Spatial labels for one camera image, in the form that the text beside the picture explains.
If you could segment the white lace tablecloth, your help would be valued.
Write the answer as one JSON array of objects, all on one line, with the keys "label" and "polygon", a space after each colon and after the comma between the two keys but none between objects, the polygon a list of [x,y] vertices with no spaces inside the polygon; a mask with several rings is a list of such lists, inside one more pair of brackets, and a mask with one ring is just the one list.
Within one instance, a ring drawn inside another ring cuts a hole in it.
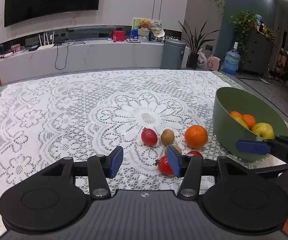
[{"label": "white lace tablecloth", "polygon": [[[202,155],[227,151],[213,132],[215,93],[231,87],[211,73],[181,70],[125,70],[124,74],[71,74],[7,85],[0,96],[0,197],[3,192],[63,157],[85,161],[124,149],[110,189],[174,190],[181,180],[163,176],[154,165],[165,152],[149,148],[141,132],[174,132],[174,144],[189,151],[185,131],[203,126]],[[0,216],[0,235],[4,233]]]}]

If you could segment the dark cabinet with plants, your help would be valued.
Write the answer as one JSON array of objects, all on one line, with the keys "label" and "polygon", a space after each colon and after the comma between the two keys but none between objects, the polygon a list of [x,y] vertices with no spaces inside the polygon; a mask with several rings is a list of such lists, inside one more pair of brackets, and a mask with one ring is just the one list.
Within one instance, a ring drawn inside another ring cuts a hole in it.
[{"label": "dark cabinet with plants", "polygon": [[231,15],[234,24],[234,41],[240,62],[239,74],[263,77],[268,70],[269,61],[275,45],[275,34],[262,21],[262,16],[251,11],[241,11]]}]

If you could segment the green colander bowl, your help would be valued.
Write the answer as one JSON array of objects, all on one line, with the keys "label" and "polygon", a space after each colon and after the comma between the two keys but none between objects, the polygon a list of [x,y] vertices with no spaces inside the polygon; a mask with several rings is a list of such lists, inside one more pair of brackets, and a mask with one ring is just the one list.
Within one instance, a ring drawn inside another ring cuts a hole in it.
[{"label": "green colander bowl", "polygon": [[275,135],[288,136],[282,117],[267,103],[253,94],[232,87],[216,91],[213,106],[213,131],[222,146],[232,155],[246,161],[264,159],[261,155],[239,152],[239,140],[259,140],[251,131],[251,124],[264,122],[273,127]]}]

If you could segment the potted plant by bin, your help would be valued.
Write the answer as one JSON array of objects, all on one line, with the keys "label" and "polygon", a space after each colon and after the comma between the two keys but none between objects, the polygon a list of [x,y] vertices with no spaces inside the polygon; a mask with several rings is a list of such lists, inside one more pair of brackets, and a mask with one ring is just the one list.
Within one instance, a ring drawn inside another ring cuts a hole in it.
[{"label": "potted plant by bin", "polygon": [[186,34],[186,37],[182,37],[181,40],[184,40],[186,43],[188,43],[188,47],[190,48],[187,66],[188,68],[196,69],[198,63],[198,52],[201,50],[202,45],[214,41],[215,39],[208,39],[207,37],[210,34],[216,33],[220,30],[217,29],[208,33],[204,32],[207,21],[205,21],[199,33],[197,33],[196,28],[194,29],[194,32],[192,32],[186,21],[184,21],[183,24],[179,22],[179,24],[182,27],[184,33]]}]

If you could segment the pink small heater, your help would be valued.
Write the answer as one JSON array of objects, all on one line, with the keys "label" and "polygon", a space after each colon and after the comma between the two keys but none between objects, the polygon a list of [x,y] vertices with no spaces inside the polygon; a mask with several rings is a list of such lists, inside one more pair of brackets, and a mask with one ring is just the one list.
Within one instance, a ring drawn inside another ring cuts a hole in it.
[{"label": "pink small heater", "polygon": [[207,59],[207,68],[212,71],[219,71],[221,67],[221,59],[211,55]]}]

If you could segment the small tangerine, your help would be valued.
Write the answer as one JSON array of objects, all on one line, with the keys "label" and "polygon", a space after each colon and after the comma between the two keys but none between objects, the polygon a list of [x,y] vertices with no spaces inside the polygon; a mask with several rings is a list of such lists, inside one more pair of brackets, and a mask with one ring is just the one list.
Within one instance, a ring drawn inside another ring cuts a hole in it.
[{"label": "small tangerine", "polygon": [[184,139],[188,147],[202,148],[208,139],[207,131],[200,125],[190,126],[184,133]]}]

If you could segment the white plastic bag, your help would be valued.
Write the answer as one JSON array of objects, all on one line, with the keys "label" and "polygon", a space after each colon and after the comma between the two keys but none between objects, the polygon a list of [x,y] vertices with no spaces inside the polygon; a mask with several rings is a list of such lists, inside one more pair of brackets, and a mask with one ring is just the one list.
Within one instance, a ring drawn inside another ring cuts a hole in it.
[{"label": "white plastic bag", "polygon": [[203,52],[202,48],[200,48],[197,55],[198,55],[197,68],[206,69],[207,68],[207,58],[206,58],[205,53]]}]

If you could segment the teddy bear toy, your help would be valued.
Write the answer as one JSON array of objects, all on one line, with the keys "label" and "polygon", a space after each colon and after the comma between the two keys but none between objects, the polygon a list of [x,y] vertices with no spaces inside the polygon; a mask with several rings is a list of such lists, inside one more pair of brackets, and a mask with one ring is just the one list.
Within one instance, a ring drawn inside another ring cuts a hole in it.
[{"label": "teddy bear toy", "polygon": [[149,30],[151,25],[150,20],[148,19],[140,19],[140,22],[138,23],[137,27],[140,30]]}]

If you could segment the red box on console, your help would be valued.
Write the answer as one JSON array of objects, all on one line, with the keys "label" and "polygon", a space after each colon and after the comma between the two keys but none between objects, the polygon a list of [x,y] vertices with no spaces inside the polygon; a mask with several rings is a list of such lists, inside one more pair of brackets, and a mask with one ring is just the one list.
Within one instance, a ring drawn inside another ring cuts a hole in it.
[{"label": "red box on console", "polygon": [[122,30],[113,30],[111,38],[113,42],[123,42],[125,40],[125,32]]}]

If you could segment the yellow-green pear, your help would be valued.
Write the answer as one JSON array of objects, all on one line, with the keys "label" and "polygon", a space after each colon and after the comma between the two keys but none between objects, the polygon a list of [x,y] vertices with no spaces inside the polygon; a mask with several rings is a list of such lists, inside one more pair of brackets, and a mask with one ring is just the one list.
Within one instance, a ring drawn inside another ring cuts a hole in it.
[{"label": "yellow-green pear", "polygon": [[243,119],[232,116],[232,118],[237,121],[240,125],[242,125],[244,128],[249,129],[248,125],[243,121]]}]

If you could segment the yellow apple in bowl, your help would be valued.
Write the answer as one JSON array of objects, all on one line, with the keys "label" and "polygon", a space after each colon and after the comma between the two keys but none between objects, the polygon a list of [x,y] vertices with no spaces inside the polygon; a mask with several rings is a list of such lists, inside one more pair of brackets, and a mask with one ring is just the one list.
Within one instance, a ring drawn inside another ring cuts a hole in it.
[{"label": "yellow apple in bowl", "polygon": [[274,129],[273,127],[265,122],[259,122],[255,124],[251,131],[256,134],[258,137],[262,137],[263,139],[274,139]]}]

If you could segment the tangerine in bowl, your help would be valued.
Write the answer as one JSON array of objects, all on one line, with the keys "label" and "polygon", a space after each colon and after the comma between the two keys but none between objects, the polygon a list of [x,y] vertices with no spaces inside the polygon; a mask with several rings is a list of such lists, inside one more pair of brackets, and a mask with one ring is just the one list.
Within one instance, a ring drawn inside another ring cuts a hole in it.
[{"label": "tangerine in bowl", "polygon": [[248,129],[250,129],[250,130],[256,124],[255,117],[250,115],[250,114],[243,114],[242,120],[246,123],[246,125],[248,126]]},{"label": "tangerine in bowl", "polygon": [[243,118],[243,116],[242,116],[242,114],[240,114],[239,112],[237,112],[237,111],[231,111],[230,112],[230,115],[231,116],[235,116],[235,117],[238,117],[238,118]]}]

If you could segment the brown kiwi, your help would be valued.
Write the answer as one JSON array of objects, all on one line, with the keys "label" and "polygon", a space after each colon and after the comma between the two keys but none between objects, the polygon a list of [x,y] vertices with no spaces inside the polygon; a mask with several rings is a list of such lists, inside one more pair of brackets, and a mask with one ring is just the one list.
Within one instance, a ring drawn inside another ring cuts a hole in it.
[{"label": "brown kiwi", "polygon": [[163,143],[163,145],[168,146],[173,144],[175,136],[174,136],[174,132],[170,129],[165,129],[162,134],[161,134],[161,142]]}]

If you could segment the red tomato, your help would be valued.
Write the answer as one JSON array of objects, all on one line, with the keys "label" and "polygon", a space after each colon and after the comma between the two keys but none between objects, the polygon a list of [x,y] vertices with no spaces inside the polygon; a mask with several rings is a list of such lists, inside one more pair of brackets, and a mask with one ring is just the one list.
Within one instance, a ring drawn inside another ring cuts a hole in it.
[{"label": "red tomato", "polygon": [[141,139],[146,146],[152,147],[158,142],[156,133],[150,129],[145,128],[141,133]]},{"label": "red tomato", "polygon": [[199,151],[190,151],[186,155],[188,155],[188,156],[196,155],[196,156],[203,158],[202,154]]},{"label": "red tomato", "polygon": [[159,172],[165,176],[172,176],[173,171],[168,163],[167,156],[164,155],[160,159],[155,161],[155,165],[157,166]]}]

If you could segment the grey pedal trash bin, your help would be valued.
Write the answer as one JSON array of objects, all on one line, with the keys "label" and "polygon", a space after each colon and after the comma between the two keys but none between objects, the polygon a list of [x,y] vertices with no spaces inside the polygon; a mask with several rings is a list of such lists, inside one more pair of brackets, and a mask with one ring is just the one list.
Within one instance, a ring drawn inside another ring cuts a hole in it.
[{"label": "grey pedal trash bin", "polygon": [[174,39],[166,39],[161,58],[161,69],[181,69],[186,44]]}]

